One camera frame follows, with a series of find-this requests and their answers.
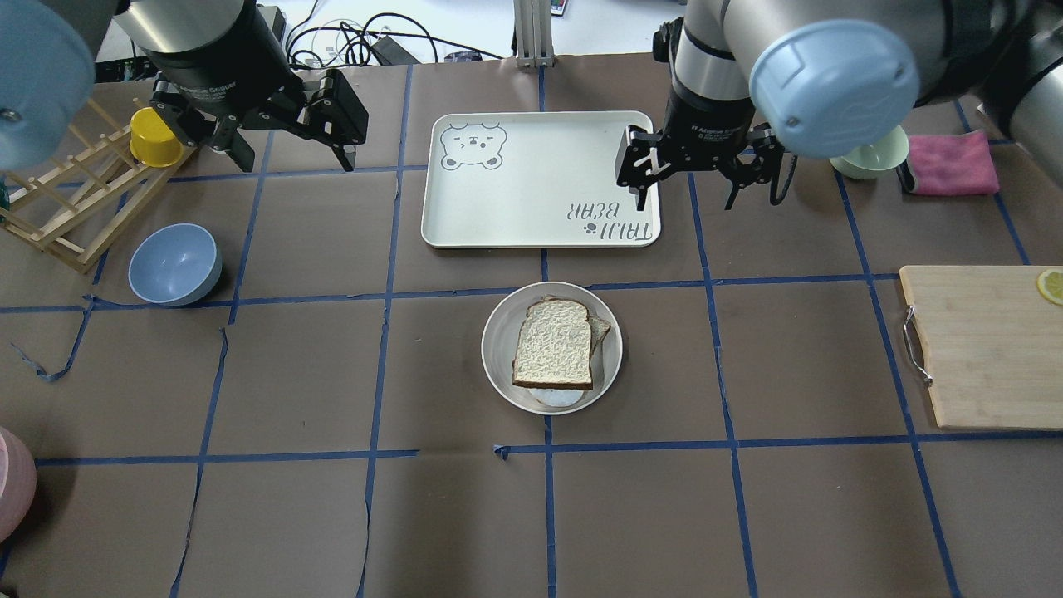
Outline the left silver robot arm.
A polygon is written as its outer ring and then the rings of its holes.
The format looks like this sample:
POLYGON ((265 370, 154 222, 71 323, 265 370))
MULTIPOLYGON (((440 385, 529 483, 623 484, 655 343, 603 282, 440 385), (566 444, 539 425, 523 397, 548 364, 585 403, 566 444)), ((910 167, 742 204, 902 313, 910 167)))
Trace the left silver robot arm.
POLYGON ((157 76, 152 109, 183 144, 208 146, 247 173, 244 130, 281 130, 327 146, 352 170, 369 115, 345 76, 304 81, 253 1, 4 1, 1 163, 51 158, 91 97, 109 24, 140 47, 157 76))

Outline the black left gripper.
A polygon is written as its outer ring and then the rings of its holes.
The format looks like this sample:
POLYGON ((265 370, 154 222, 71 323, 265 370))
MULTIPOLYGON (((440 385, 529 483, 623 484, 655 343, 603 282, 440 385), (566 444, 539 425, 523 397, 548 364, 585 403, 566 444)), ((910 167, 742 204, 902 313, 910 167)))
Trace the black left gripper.
POLYGON ((123 1, 116 22, 159 68, 149 105, 182 146, 208 147, 251 173, 255 151, 239 130, 274 129, 330 147, 345 173, 354 169, 367 107, 335 68, 303 95, 253 1, 123 1))

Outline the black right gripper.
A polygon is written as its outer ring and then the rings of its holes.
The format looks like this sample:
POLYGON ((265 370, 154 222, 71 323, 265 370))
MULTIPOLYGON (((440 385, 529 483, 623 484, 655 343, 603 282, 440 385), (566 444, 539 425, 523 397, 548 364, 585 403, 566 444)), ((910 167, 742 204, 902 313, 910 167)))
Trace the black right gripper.
POLYGON ((742 189, 767 184, 767 202, 778 207, 795 177, 798 156, 790 153, 789 170, 782 178, 786 147, 771 125, 750 129, 755 106, 748 97, 719 100, 672 84, 664 124, 652 133, 627 125, 615 153, 615 185, 635 197, 635 209, 645 211, 649 187, 676 171, 718 169, 730 182, 724 209, 732 209, 742 189), (749 163, 737 156, 748 144, 749 163))

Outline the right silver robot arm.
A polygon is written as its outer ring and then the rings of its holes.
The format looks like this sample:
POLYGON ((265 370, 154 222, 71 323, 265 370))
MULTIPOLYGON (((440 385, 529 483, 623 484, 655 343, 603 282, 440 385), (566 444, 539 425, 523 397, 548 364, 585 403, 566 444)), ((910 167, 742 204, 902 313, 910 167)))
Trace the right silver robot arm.
POLYGON ((691 1, 653 54, 664 124, 628 126, 615 155, 638 209, 675 173, 776 190, 784 151, 838 158, 966 93, 1061 181, 1059 1, 691 1))

